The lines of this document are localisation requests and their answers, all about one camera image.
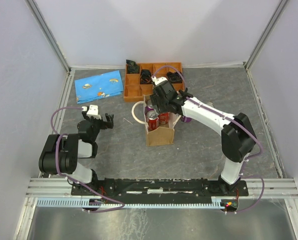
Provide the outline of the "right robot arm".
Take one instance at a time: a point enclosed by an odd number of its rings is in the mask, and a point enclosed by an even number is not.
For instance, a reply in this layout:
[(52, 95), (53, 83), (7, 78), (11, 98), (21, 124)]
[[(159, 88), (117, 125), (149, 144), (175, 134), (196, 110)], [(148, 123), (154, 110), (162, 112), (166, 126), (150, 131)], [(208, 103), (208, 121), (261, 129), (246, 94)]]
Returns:
[(231, 195), (241, 179), (243, 162), (258, 143), (248, 116), (220, 111), (201, 102), (187, 90), (176, 91), (165, 77), (153, 77), (152, 81), (153, 94), (150, 100), (156, 112), (173, 113), (196, 120), (220, 135), (225, 164), (218, 178), (218, 189), (225, 196)]

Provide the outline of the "purple can front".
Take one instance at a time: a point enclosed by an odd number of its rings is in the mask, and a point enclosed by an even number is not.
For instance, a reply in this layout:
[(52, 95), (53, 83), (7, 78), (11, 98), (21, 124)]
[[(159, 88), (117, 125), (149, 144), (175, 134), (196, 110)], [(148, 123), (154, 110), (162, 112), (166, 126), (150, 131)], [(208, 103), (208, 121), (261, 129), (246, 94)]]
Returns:
[(214, 104), (212, 102), (207, 102), (206, 105), (210, 106), (210, 107), (214, 107)]

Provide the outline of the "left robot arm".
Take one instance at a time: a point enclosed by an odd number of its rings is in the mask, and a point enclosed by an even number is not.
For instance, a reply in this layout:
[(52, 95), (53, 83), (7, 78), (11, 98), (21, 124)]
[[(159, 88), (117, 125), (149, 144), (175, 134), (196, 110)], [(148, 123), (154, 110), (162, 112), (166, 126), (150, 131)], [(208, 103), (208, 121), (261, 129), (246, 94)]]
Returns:
[(64, 175), (74, 185), (82, 184), (82, 189), (88, 195), (95, 195), (100, 189), (98, 176), (93, 169), (78, 163), (78, 159), (93, 159), (98, 153), (96, 139), (101, 130), (114, 127), (114, 115), (105, 114), (95, 118), (82, 113), (84, 120), (77, 124), (77, 133), (60, 137), (50, 134), (47, 137), (38, 166), (39, 170), (48, 175)]

